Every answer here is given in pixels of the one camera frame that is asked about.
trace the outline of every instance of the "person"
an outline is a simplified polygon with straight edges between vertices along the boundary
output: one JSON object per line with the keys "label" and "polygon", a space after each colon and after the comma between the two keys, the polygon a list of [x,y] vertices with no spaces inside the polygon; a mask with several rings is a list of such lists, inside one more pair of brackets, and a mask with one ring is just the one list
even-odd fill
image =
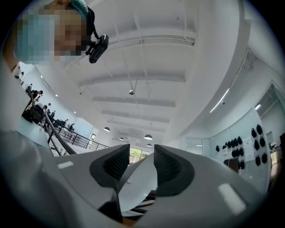
{"label": "person", "polygon": [[67,121],[68,121],[68,119],[66,119],[66,120],[63,122],[63,126],[66,125]]}
{"label": "person", "polygon": [[73,126],[74,126],[74,123],[69,126],[69,132],[74,130]]}
{"label": "person", "polygon": [[31,91],[32,91],[32,83],[31,84],[28,84],[28,85],[26,85],[26,89],[25,89],[25,92],[26,92],[26,94],[27,95],[31,95]]}
{"label": "person", "polygon": [[45,2],[23,12],[8,35],[3,57],[11,72],[19,61],[41,64],[80,56],[91,41],[94,25],[84,0]]}
{"label": "person", "polygon": [[51,113],[50,117],[53,119],[55,116],[55,110]]}
{"label": "person", "polygon": [[31,100],[30,100],[30,102],[28,103],[28,106],[34,101],[34,99],[37,97],[37,95],[42,95],[42,94],[43,94],[43,91],[42,91],[42,90],[40,90],[40,91],[33,90],[33,91],[31,92],[31,95],[30,95]]}

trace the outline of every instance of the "strip light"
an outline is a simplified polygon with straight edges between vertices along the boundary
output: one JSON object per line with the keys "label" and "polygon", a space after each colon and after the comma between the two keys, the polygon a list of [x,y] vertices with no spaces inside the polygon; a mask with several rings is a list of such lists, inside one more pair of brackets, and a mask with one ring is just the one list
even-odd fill
{"label": "strip light", "polygon": [[258,104],[258,105],[255,107],[255,110],[258,110],[260,107],[261,107],[261,104]]}
{"label": "strip light", "polygon": [[216,104],[216,106],[210,111],[210,113],[222,102],[223,98],[226,96],[226,94],[228,93],[229,90],[230,90],[230,88],[228,88],[226,93],[223,95],[223,97],[220,99],[220,101]]}

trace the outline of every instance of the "camera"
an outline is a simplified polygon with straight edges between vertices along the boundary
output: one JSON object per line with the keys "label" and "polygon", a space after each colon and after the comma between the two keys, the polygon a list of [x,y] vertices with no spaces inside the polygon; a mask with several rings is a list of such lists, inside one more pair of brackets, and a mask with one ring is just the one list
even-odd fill
{"label": "camera", "polygon": [[95,63],[108,48],[109,37],[107,35],[102,35],[96,42],[93,41],[89,45],[90,47],[85,54],[89,55],[90,63]]}

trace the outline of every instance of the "face mask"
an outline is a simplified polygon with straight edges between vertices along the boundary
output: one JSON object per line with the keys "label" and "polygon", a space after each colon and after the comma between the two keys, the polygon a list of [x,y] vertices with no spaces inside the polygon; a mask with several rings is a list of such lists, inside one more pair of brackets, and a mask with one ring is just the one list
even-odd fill
{"label": "face mask", "polygon": [[18,30],[15,58],[25,64],[54,61],[55,15],[29,15]]}

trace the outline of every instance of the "window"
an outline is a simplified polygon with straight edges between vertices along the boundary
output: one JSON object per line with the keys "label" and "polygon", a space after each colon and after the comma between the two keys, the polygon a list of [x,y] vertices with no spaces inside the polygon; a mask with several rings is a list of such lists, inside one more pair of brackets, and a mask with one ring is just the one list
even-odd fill
{"label": "window", "polygon": [[148,151],[142,151],[142,155],[140,157],[140,160],[146,158],[148,155],[150,155],[150,153]]}
{"label": "window", "polygon": [[135,163],[139,161],[141,154],[142,154],[141,150],[130,148],[130,162]]}

